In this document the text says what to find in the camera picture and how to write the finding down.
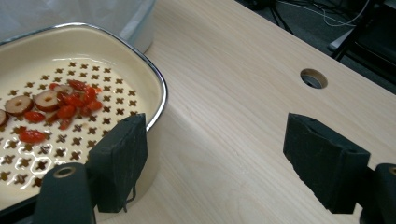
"white container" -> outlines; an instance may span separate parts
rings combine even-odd
[[[85,22],[120,36],[141,52],[153,40],[156,0],[0,0],[0,42],[53,25]]]

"wooden table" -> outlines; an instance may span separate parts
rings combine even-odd
[[[396,163],[396,97],[234,0],[159,0],[147,56],[169,88],[160,168],[105,223],[358,223],[332,215],[283,154],[288,113],[318,119]],[[313,68],[328,80],[302,82]]]

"perforated tray liner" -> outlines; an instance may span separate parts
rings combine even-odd
[[[98,100],[104,107],[87,118],[76,116],[65,131],[58,129],[58,122],[33,124],[23,116],[10,117],[7,126],[0,129],[0,184],[18,189],[39,188],[43,175],[57,164],[85,162],[88,151],[120,119],[141,112],[138,92],[104,63],[65,60],[48,64],[45,71],[41,66],[37,70],[33,69],[26,80],[2,85],[0,105],[16,95],[39,94],[52,82],[65,84],[67,79],[76,79],[102,89]],[[38,145],[21,142],[16,134],[21,126],[46,133],[48,140]]]

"hole in table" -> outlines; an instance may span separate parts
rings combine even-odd
[[[305,68],[300,73],[301,80],[309,87],[323,89],[327,87],[327,78],[319,71],[312,68]]]

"sliced red date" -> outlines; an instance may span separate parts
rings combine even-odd
[[[6,101],[5,109],[12,116],[20,116],[31,110],[33,106],[33,100],[29,96],[20,95]]]
[[[44,112],[53,112],[59,108],[58,92],[53,90],[43,91],[35,97],[35,107]]]
[[[8,118],[9,118],[8,113],[0,109],[0,127],[7,124]]]

